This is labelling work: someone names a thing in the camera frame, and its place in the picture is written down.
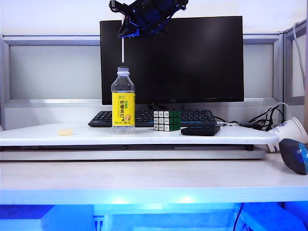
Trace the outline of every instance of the computer monitor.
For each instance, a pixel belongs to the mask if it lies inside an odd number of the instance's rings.
[[[102,101],[111,104],[118,66],[128,66],[136,104],[244,100],[241,16],[173,18],[166,33],[117,37],[121,21],[101,21]]]

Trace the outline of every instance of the metal frame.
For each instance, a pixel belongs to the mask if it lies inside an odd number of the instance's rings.
[[[97,99],[45,99],[45,100],[11,100],[10,99],[10,46],[37,46],[37,45],[100,45],[99,35],[8,35],[1,37],[3,47],[3,78],[1,105],[8,107],[76,107],[102,106]],[[272,98],[245,98],[244,102],[215,103],[217,106],[232,105],[273,105],[282,101],[282,34],[276,33],[245,33],[244,44],[273,44],[273,97]]]
[[[300,22],[295,28],[296,36],[306,34],[306,20]],[[292,96],[292,42],[294,40],[293,28],[283,34],[283,89],[284,101],[288,105],[304,105],[304,96]]]

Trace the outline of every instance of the white cup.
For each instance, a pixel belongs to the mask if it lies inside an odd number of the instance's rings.
[[[277,134],[279,136],[279,141],[283,139],[292,139],[298,142],[308,143],[308,135],[304,127],[295,117],[274,127],[268,132]],[[268,144],[268,147],[271,152],[279,151],[279,143]]]

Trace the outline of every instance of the white shelf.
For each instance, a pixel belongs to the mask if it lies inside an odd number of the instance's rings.
[[[59,136],[64,128],[71,136]],[[0,146],[35,145],[108,145],[108,144],[271,144],[278,143],[275,134],[244,127],[222,127],[212,137],[183,136],[180,131],[153,131],[136,128],[133,135],[114,135],[111,128],[91,128],[85,124],[47,124],[0,132]]]

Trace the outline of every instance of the white cable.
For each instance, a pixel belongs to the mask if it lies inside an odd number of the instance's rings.
[[[257,120],[253,121],[253,123],[255,123],[255,122],[259,121],[261,118],[265,117],[268,113],[270,113],[270,112],[272,111],[273,108],[275,108],[275,107],[276,107],[277,105],[279,105],[279,104],[284,104],[284,105],[287,106],[287,107],[286,107],[286,119],[285,119],[285,120],[290,119],[290,118],[291,118],[291,114],[290,114],[290,110],[289,110],[289,105],[287,105],[286,103],[277,103],[277,104],[275,104],[274,106],[272,106],[272,107],[270,108],[270,110],[269,110],[268,112],[266,112],[266,114],[262,115],[262,116],[259,117]]]
[[[303,68],[302,57],[300,55],[301,51],[300,51],[300,47],[298,45],[298,39],[297,39],[296,32],[295,32],[295,28],[296,28],[297,24],[298,23],[295,23],[294,26],[293,26],[293,36],[294,36],[294,41],[295,41],[295,44],[296,44],[296,47],[297,47],[297,52],[298,52],[298,57],[299,57],[299,66],[300,66],[300,70],[302,72],[303,86],[304,86],[304,89],[305,89],[305,72],[304,72],[304,68]]]

